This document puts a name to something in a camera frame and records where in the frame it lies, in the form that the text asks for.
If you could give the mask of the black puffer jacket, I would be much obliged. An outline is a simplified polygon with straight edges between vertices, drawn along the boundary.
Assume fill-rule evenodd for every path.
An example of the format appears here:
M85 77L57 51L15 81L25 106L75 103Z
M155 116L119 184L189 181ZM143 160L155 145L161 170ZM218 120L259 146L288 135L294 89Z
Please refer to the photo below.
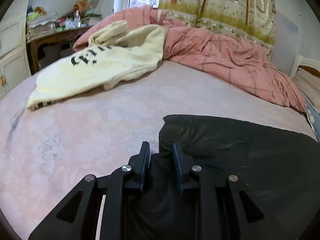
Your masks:
M164 118L144 190L123 204L122 235L194 239L196 199L178 189L175 142L212 176L223 239L239 237L225 186L232 174L272 213L289 239L319 239L319 143L293 131L196 115Z

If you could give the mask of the pink bed sheet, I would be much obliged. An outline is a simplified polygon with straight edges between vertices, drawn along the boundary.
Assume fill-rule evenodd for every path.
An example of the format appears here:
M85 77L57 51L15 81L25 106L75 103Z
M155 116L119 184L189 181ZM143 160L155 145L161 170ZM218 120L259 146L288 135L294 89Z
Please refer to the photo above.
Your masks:
M208 115L285 129L315 140L304 116L170 61L111 90L96 88L33 112L32 76L1 100L1 210L21 239L87 174L104 176L158 151L169 114Z

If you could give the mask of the blue floral pillow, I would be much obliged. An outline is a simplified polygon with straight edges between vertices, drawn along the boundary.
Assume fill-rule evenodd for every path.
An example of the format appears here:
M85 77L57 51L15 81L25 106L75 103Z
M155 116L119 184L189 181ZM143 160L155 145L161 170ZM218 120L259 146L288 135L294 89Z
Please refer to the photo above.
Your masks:
M319 120L319 113L314 109L314 107L310 104L307 97L303 95L303 98L306 102L306 118L308 120L308 123L311 126L311 129L319 142L319 136L320 136L320 120Z

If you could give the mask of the pink pillow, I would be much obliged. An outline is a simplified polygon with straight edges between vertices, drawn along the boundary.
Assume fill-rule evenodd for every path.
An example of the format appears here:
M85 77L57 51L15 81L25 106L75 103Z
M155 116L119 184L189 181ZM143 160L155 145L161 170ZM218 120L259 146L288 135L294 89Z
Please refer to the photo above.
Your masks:
M319 108L319 77L299 68L292 80L313 107Z

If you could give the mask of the pink plaid quilt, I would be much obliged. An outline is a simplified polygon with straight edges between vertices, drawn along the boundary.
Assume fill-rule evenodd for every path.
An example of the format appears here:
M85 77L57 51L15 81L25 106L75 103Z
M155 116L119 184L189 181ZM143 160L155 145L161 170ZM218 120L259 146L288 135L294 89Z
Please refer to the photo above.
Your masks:
M268 102L306 111L306 102L297 86L275 68L261 45L243 37L188 27L179 20L167 19L164 10L147 5L123 9L104 18L75 42L73 50L86 48L90 36L120 20L127 22L128 30L150 24L163 27L165 60L211 74Z

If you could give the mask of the cream printed hoodie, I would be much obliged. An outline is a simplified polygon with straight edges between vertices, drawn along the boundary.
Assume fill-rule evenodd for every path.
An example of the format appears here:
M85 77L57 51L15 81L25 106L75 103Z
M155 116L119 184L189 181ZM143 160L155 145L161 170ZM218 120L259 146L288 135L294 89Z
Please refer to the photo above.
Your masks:
M125 20L113 22L91 35L88 47L39 73L27 109L34 111L99 86L109 90L153 72L163 59L164 41L165 30L157 24L129 31Z

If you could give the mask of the white cabinet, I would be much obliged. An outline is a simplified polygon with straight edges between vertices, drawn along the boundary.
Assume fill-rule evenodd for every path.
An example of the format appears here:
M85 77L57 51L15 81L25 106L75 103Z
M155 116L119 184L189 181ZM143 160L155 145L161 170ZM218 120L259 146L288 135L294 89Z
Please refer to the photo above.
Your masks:
M28 2L14 0L1 20L1 98L31 76L26 42Z

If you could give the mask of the white carved headboard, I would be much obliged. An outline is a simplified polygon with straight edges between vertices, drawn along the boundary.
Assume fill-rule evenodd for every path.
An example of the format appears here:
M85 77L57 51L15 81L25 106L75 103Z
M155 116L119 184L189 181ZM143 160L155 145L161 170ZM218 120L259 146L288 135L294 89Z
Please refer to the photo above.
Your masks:
M313 76L320 77L320 61L316 59L306 58L302 55L297 55L295 57L295 60L293 62L291 72L289 74L289 77L292 79L298 69L301 68L303 70L306 70L308 73L310 73Z

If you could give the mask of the brown wooden desk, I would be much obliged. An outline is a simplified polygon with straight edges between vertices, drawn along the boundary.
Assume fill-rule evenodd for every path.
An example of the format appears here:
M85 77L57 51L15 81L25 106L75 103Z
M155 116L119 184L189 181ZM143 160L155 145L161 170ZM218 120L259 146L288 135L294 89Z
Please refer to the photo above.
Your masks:
M59 42L74 42L82 34L84 34L90 26L80 27L75 29L68 29L60 32L38 37L31 42L27 43L27 56L28 63L31 71L31 75L40 71L38 51L41 47L47 47L48 45L57 45Z

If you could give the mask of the clear spray bottle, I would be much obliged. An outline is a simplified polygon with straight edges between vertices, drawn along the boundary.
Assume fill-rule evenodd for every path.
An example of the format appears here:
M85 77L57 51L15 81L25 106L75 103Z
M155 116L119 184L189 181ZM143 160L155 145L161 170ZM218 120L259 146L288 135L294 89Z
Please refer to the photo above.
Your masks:
M77 10L74 13L74 27L75 28L80 28L81 27L81 18L80 18L80 15L79 15L79 10Z

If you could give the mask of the stack of papers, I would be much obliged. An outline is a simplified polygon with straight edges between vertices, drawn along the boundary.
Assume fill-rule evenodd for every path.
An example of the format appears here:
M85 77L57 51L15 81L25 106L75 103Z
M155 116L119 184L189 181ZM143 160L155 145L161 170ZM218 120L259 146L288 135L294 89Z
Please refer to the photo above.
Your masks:
M37 38L55 31L59 25L59 16L57 13L40 15L35 18L27 19L26 37L28 39Z

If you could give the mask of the tree pattern curtain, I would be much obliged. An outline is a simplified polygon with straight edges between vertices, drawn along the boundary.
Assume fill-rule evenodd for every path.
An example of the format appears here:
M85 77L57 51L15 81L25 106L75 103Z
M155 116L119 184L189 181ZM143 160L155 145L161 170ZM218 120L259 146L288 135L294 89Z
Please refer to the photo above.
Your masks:
M276 0L159 0L158 7L190 27L245 37L273 54Z

